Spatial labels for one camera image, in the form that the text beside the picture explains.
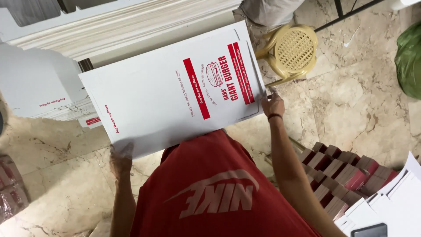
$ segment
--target person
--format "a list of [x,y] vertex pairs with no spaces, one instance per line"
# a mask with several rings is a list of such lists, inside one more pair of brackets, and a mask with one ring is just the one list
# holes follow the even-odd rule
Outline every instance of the person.
[[166,149],[161,164],[132,195],[133,145],[111,149],[116,178],[111,237],[345,236],[314,195],[284,128],[277,93],[261,104],[268,118],[279,190],[223,130]]

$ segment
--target red nike shirt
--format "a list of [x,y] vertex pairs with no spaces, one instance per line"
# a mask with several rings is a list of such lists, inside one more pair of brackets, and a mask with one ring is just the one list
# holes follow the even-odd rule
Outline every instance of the red nike shirt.
[[131,236],[320,235],[218,130],[164,152],[139,190]]

